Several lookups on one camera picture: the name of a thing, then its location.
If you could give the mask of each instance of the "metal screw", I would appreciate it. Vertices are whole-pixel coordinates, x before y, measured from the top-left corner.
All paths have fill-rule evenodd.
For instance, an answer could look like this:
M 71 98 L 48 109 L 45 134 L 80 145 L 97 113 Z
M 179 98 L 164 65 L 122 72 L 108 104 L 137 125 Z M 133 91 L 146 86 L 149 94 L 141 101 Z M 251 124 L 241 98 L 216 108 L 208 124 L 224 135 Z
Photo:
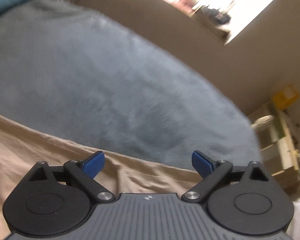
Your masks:
M 185 198 L 187 199 L 198 199 L 200 197 L 200 194 L 195 191 L 188 191 L 185 193 Z
M 112 194 L 110 192 L 101 192 L 97 195 L 97 198 L 101 200 L 109 200 L 112 198 Z

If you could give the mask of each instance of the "gray bed sheet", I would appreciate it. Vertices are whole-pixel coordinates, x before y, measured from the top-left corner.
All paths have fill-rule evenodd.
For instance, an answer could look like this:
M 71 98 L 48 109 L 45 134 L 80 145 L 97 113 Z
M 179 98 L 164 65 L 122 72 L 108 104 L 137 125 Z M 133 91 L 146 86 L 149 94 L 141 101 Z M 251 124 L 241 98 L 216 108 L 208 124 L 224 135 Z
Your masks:
M 56 0 L 0 17 L 0 114 L 180 168 L 192 168 L 194 150 L 259 160 L 249 121 L 201 75 L 105 15 Z

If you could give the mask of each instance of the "beige bed sheet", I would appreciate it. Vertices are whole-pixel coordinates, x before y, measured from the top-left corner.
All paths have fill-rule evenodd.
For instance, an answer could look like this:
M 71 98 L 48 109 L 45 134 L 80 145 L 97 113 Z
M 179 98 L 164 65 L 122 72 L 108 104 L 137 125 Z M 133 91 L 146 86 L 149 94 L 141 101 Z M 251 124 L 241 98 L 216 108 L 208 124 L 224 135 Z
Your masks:
M 98 150 L 0 116 L 0 239 L 10 233 L 2 215 L 3 202 L 35 162 L 46 160 L 51 166 L 62 165 L 70 159 L 85 159 Z M 106 165 L 96 181 L 115 194 L 176 192 L 180 196 L 201 180 L 194 171 L 103 152 Z

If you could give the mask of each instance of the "gray ribbed plate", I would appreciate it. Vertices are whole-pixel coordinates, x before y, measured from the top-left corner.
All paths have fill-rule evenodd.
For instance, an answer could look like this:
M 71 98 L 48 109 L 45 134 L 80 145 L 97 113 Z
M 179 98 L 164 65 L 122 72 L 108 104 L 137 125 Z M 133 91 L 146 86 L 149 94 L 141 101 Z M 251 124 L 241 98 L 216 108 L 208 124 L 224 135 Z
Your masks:
M 53 240 L 248 240 L 213 222 L 198 204 L 171 194 L 122 194 L 118 201 L 98 205 L 79 228 Z M 9 240 L 31 238 L 12 234 Z M 264 240 L 291 240 L 283 232 Z

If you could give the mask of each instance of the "blue gripper pad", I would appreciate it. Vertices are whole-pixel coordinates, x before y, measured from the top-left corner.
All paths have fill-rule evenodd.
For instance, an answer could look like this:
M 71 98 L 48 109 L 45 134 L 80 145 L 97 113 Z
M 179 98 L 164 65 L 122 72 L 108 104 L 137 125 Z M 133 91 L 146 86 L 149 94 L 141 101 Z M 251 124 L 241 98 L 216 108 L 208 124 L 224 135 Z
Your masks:
M 105 155 L 103 154 L 103 152 L 98 151 L 81 163 L 83 165 L 83 172 L 86 173 L 90 178 L 94 179 L 94 177 L 105 166 Z
M 200 151 L 194 151 L 192 153 L 191 162 L 194 169 L 202 178 L 207 177 L 216 168 L 216 162 Z

